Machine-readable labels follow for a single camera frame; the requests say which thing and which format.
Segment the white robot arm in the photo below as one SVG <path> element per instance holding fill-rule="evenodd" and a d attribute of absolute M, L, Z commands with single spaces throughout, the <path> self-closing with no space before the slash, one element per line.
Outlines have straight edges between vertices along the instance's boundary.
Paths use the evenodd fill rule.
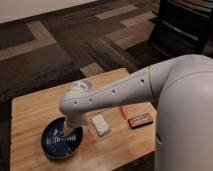
<path fill-rule="evenodd" d="M 182 55 L 94 89 L 79 81 L 60 101 L 70 128 L 97 109 L 157 103 L 155 171 L 213 171 L 213 58 Z"/>

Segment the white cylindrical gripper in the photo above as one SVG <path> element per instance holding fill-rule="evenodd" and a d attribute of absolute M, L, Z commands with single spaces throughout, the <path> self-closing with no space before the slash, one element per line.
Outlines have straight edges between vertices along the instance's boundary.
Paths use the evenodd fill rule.
<path fill-rule="evenodd" d="M 82 124 L 83 121 L 81 119 L 70 121 L 68 118 L 66 118 L 63 125 L 64 136 L 70 136 L 74 132 L 74 129 L 80 127 Z"/>

